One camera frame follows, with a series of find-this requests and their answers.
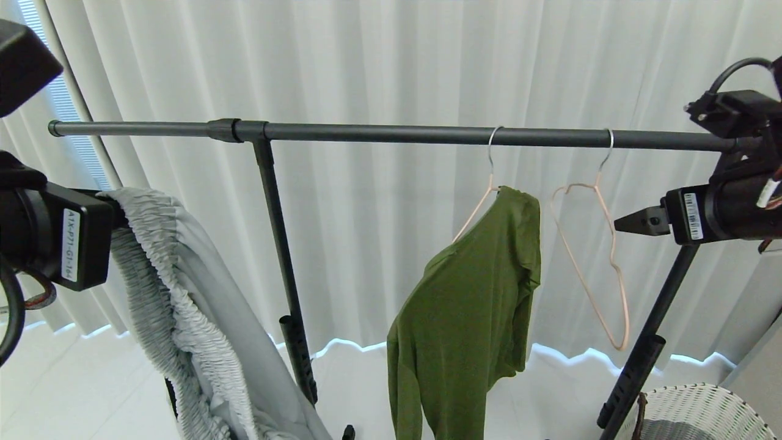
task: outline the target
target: clothes rack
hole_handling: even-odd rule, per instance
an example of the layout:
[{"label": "clothes rack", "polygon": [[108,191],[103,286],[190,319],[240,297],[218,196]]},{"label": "clothes rack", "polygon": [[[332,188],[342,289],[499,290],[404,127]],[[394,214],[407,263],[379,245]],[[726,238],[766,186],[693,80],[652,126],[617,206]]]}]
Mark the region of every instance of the clothes rack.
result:
[{"label": "clothes rack", "polygon": [[[312,374],[310,352],[304,332],[304,321],[296,289],[293,264],[282,204],[274,174],[271,141],[324,142],[396,142],[486,145],[493,128],[433,127],[395,125],[279,124],[267,121],[218,119],[193,122],[62,122],[51,121],[49,132],[67,135],[128,135],[208,137],[223,142],[251,142],[264,187],[271,229],[282,271],[290,314],[280,318],[285,346],[288,349],[296,383],[307,399],[317,402],[317,386]],[[744,144],[735,139],[720,139],[710,134],[681,132],[614,131],[614,148],[647,150],[713,151],[723,157],[742,151]],[[606,130],[549,128],[503,128],[496,133],[494,145],[570,146],[605,148],[609,142]],[[597,424],[603,428],[601,440],[613,440],[646,382],[665,339],[657,335],[665,314],[684,280],[698,251],[698,246],[683,246],[668,274],[630,357],[603,405]],[[355,438],[350,425],[343,440]]]}]

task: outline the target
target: barcode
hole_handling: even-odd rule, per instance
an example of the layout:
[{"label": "barcode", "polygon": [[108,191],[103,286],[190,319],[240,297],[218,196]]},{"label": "barcode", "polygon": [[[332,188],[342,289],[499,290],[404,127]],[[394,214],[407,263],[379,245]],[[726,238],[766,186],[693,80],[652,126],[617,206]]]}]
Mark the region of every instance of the barcode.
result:
[{"label": "barcode", "polygon": [[703,240],[701,212],[698,209],[698,197],[695,193],[684,194],[684,208],[687,210],[687,225],[690,226],[690,238],[692,240]]}]

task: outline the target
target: window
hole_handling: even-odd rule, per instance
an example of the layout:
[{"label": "window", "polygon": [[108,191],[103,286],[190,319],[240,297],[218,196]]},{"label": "window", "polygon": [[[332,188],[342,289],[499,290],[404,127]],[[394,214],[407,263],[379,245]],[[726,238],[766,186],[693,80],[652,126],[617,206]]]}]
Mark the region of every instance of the window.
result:
[{"label": "window", "polygon": [[[41,17],[38,16],[38,11],[35,9],[33,0],[18,0],[19,7],[22,10],[22,16],[24,17],[25,24],[30,27],[48,46],[46,36],[44,35],[44,28],[41,24]],[[76,107],[74,101],[70,97],[68,88],[65,86],[63,76],[58,76],[54,81],[47,86],[49,95],[52,97],[57,118],[63,121],[79,121],[79,115],[76,113]],[[92,142],[87,136],[67,136],[66,142],[74,148],[84,165],[90,172],[90,175],[95,180],[95,184],[99,189],[111,189],[108,179],[106,179],[106,173],[103,171],[103,167],[98,161],[98,155],[95,154],[95,148]]]}]

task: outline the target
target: ruffled fabric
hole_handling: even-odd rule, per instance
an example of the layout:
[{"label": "ruffled fabric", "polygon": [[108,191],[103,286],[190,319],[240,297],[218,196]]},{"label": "ruffled fabric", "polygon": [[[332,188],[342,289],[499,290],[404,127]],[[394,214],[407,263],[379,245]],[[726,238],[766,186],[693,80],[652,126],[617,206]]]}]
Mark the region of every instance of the ruffled fabric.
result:
[{"label": "ruffled fabric", "polygon": [[[142,250],[126,257],[123,255],[126,248],[113,249],[124,260],[120,268],[143,265],[148,268],[132,276],[133,280],[126,277],[126,283],[148,286],[128,289],[129,302],[145,305],[143,310],[136,307],[138,313],[131,313],[131,318],[136,334],[144,334],[139,342],[146,355],[155,359],[153,363],[174,385],[178,410],[182,408],[179,422],[186,438],[223,439],[234,431],[240,439],[299,440],[281,431],[273,417],[253,408],[239,357],[178,279],[179,202],[152,189],[123,188],[106,195],[120,203],[132,229],[132,233],[125,229],[116,234],[126,236],[126,240],[127,234],[135,236]],[[160,305],[167,301],[167,307]],[[199,387],[198,373],[208,382],[211,396]],[[215,402],[228,402],[227,420],[210,411],[210,403],[214,408]]]}]

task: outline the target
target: laundry basket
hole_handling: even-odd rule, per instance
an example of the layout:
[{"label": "laundry basket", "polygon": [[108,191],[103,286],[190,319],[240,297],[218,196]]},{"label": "laundry basket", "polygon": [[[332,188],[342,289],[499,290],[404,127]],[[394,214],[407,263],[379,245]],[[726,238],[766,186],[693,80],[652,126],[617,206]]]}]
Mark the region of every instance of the laundry basket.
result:
[{"label": "laundry basket", "polygon": [[717,385],[641,393],[616,436],[621,440],[777,440],[769,425],[732,391]]}]

